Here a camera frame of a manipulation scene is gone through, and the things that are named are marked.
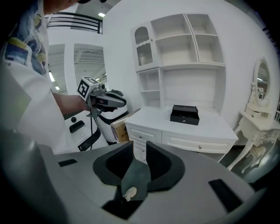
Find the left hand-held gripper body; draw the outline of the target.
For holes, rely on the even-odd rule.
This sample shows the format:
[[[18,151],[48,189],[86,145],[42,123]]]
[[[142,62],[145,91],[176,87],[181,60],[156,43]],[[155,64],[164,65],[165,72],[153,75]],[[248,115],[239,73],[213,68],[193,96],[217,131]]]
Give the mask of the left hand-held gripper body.
[[[77,92],[90,109],[87,115],[90,118],[97,118],[102,112],[113,112],[116,108],[126,106],[122,92],[107,91],[104,84],[92,77],[82,77]]]

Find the person's left hand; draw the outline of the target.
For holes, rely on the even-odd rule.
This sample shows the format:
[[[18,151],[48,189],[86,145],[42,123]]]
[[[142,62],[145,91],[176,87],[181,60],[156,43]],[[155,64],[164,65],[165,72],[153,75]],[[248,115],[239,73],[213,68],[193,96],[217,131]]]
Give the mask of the person's left hand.
[[[108,107],[108,100],[91,98],[91,106],[99,112],[113,112],[117,108]]]

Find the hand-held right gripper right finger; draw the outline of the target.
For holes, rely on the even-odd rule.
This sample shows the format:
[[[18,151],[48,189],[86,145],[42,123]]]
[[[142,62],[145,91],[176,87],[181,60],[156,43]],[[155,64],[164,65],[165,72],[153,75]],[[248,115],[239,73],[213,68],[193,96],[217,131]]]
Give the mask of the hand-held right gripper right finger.
[[[185,164],[181,158],[150,141],[146,142],[146,162],[151,178],[147,184],[148,192],[170,190],[185,173]]]

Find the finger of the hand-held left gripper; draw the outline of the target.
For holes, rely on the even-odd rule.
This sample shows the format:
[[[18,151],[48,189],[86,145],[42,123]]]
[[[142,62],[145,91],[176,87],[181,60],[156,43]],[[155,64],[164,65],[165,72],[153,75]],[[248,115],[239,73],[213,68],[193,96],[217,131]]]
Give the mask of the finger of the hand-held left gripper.
[[[121,91],[118,90],[110,90],[108,92],[106,92],[106,95],[112,98],[120,98],[123,97],[123,93]]]

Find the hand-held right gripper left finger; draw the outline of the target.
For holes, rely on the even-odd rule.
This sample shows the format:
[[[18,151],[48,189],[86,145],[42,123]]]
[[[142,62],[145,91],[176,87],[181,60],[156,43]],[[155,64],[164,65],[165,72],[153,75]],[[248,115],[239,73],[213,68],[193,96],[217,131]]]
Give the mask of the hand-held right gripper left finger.
[[[130,141],[98,157],[93,171],[104,184],[119,186],[133,159],[133,142]]]

